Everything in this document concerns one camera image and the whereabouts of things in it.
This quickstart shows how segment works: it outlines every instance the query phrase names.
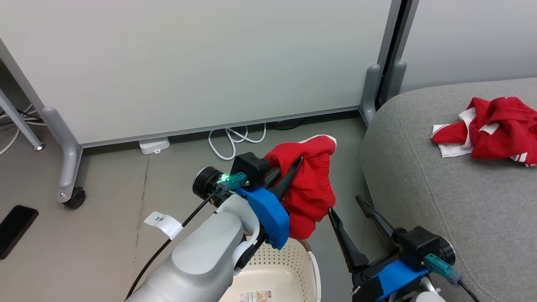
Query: gray sofa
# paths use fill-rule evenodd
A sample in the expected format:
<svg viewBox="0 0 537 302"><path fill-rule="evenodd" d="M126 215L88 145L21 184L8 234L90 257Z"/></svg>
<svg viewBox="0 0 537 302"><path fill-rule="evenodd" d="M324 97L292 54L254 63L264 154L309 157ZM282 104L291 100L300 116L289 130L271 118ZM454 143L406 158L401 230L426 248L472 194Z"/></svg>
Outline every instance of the gray sofa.
<svg viewBox="0 0 537 302"><path fill-rule="evenodd" d="M455 248L456 269L483 301L537 301L537 167L470 154L441 158L434 124L459 121L472 97L517 96L537 109L537 78L410 91L387 102L360 154L373 203L394 226L421 225ZM434 279L447 301L472 301Z"/></svg>

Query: gray floor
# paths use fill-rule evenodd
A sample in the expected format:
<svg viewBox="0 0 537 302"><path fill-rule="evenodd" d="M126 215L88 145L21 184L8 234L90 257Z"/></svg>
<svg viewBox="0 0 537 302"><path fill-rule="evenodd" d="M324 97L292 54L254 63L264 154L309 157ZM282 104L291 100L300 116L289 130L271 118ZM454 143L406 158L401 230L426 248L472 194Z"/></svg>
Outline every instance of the gray floor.
<svg viewBox="0 0 537 302"><path fill-rule="evenodd" d="M369 198L358 162L365 130L355 115L312 119L291 131L269 130L262 143L239 144L237 152L261 156L282 142L334 136L338 144L330 178L335 208L351 238L374 260L384 253L382 243L354 201L355 195ZM14 131L2 128L0 148ZM73 211L54 199L61 150L45 127L37 135L47 143L44 150L34 152L21 136L0 156L0 219L17 204L40 213L9 257L0 261L2 301L123 301L134 277L166 240L160 230L143 223L145 217L159 211L184 220L201 201L191 190L196 173L204 166L222 171L231 167L213 154L205 134L173 138L159 155L143 155L136 144L87 149L77 183L88 198ZM214 143L224 155L231 152L226 137L217 136ZM156 263L213 210L206 206ZM350 301L350 274L327 218L308 242L320 266L323 300Z"/></svg>

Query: gray partition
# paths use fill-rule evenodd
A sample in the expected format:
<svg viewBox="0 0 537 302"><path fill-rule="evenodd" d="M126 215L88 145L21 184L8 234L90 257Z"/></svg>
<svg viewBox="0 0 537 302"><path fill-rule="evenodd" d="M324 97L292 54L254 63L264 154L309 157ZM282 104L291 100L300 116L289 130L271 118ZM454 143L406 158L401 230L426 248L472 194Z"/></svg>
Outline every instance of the gray partition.
<svg viewBox="0 0 537 302"><path fill-rule="evenodd" d="M357 109L391 5L19 0L0 55L80 145L105 145Z"/></svg>
<svg viewBox="0 0 537 302"><path fill-rule="evenodd" d="M408 3L382 102L424 87L537 76L537 3Z"/></svg>

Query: caster wheel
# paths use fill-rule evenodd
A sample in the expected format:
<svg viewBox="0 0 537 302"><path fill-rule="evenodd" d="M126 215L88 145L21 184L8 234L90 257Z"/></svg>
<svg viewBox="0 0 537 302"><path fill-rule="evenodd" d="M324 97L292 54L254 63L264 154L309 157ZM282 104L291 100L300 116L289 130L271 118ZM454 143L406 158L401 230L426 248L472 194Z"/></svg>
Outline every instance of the caster wheel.
<svg viewBox="0 0 537 302"><path fill-rule="evenodd" d="M79 208L85 200L86 192L81 187L77 186L72 190L71 198L64 202L63 205L68 208L76 209Z"/></svg>

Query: cable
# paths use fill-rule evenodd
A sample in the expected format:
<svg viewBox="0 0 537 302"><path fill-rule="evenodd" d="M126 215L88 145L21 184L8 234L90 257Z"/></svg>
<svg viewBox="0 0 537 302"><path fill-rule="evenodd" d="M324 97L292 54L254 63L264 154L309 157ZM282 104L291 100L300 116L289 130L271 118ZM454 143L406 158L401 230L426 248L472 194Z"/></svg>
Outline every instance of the cable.
<svg viewBox="0 0 537 302"><path fill-rule="evenodd" d="M220 191L222 191L222 188L218 188L218 189L214 190L214 192L211 193L211 195L209 195L209 197L205 198L205 200L194 210L194 212L192 212L192 214L190 214L190 216L188 216L188 218L185 220L185 222L183 222L183 224L181 224L181 226L185 227L190 222L190 220L192 220L192 218L194 218L194 216L196 216L196 214L198 214L198 212L201 210L201 208L203 208L203 206L205 206L207 204L207 202L209 202L209 200L211 200L211 198L216 196L216 194L218 194Z"/></svg>
<svg viewBox="0 0 537 302"><path fill-rule="evenodd" d="M13 145L13 143L17 140L17 137L19 137L19 133L20 129L17 129L17 133L15 133L15 136L13 137L11 142L2 151L0 151L0 155L4 154Z"/></svg>
<svg viewBox="0 0 537 302"><path fill-rule="evenodd" d="M475 302L479 302L479 299L474 295L474 293L471 291L471 289L468 286L466 286L466 284L462 280L459 280L457 283L470 295L470 297Z"/></svg>
<svg viewBox="0 0 537 302"><path fill-rule="evenodd" d="M201 202L201 204L194 210L194 212L192 212L192 214L190 214L190 216L188 216L188 218L185 220L185 222L183 222L183 224L181 224L182 227L185 227L189 222L190 220L192 220L192 218L194 218L194 216L196 214L198 214L198 212L201 210L201 208L203 208L204 205L206 205L209 200L211 200L211 198L213 198L216 194L218 194L222 189L216 189L211 195L209 195L207 198L204 199L203 202ZM145 266L142 268L142 270L140 271L140 273L138 274L138 276L136 277L136 280L134 280L134 283L133 285L130 287L130 290L129 290L129 293L127 294L127 298L125 298L125 301L133 294L134 290L136 289L136 286L138 285L138 282L140 281L140 279L142 278L143 274L146 273L147 269L151 266L151 264L153 263L153 261L155 259L157 259L157 257L162 253L162 251L170 244L171 242L171 239L168 239L166 240L166 242L161 246L160 249L158 249L158 251L156 251L153 255L153 257L151 257L151 259L149 259L149 261L145 264Z"/></svg>
<svg viewBox="0 0 537 302"><path fill-rule="evenodd" d="M28 108L26 108L26 110L23 111L23 114L26 114L26 115L29 115L31 113L35 113L36 110L32 111L32 112L28 112L28 110L30 110L30 108L32 107L33 105L30 105L28 106ZM0 119L2 118L5 118L7 117L8 115L7 114L0 114ZM24 120L35 120L35 118L37 117L33 117L31 116L32 118L29 119L29 118L25 118ZM8 122L8 123L3 123L3 124L0 124L0 126L4 126L4 125L8 125L8 124L12 124L13 122ZM32 122L27 122L28 124L33 124L33 125L39 125L39 126L45 126L45 124L38 124L38 123L32 123ZM11 148L11 146L13 146L13 144L15 143L15 141L17 140L17 138L19 137L19 134L20 134L20 129L17 129L17 133L15 133L15 136L13 137L13 139L11 140L11 142L2 150L0 151L0 155L4 154L9 148Z"/></svg>
<svg viewBox="0 0 537 302"><path fill-rule="evenodd" d="M36 119L36 120L38 120L38 121L43 121L42 118L33 116L33 115L31 115L30 113L26 113L26 112L24 112L24 111L22 111L22 110L18 110L18 109L17 109L17 112L19 112L20 114L25 115L25 116L27 116L27 117L34 118L34 119Z"/></svg>
<svg viewBox="0 0 537 302"><path fill-rule="evenodd" d="M231 147L233 148L233 155L231 157L225 157L225 156L221 155L220 153L218 153L218 151L216 151L216 148L213 146L213 142L211 141L211 135L213 135L214 130L209 131L208 141L209 141L209 146L214 151L216 156L220 157L221 159L223 159L225 161L230 161L230 160L233 160L235 158L235 155L237 154L237 149L235 148L236 143L241 143L243 141L247 141L247 142L250 142L250 143L260 143L260 142L262 142L265 139L265 136L267 134L267 124L263 124L263 136L259 140L252 140L252 139L249 139L247 137L248 136L248 126L246 126L246 133L244 135L242 135L241 133L236 132L235 130L233 130L231 128L225 128L224 130L226 131L226 135L228 136L229 142L231 142ZM240 137L241 139L240 140L234 140L231 137L230 132L233 132L233 134L235 134L236 136Z"/></svg>
<svg viewBox="0 0 537 302"><path fill-rule="evenodd" d="M138 277L136 277L136 280L133 283L133 286L130 287L129 293L127 294L127 298L125 298L125 301L130 297L130 295L133 294L134 289L136 288L136 285L138 284L138 281L142 278L143 274L146 272L146 270L149 268L149 266L153 263L153 261L160 255L160 253L170 244L171 239L166 240L166 242L161 246L160 249L149 259L149 261L146 263L146 265L143 267L143 269L138 274Z"/></svg>
<svg viewBox="0 0 537 302"><path fill-rule="evenodd" d="M272 123L269 123L268 125L273 127L276 130L285 131L285 130L291 130L291 129L297 128L298 126L302 125L306 121L306 119L307 117L303 118L300 122L298 122L296 125L291 126L291 127L278 127L278 126L274 126Z"/></svg>

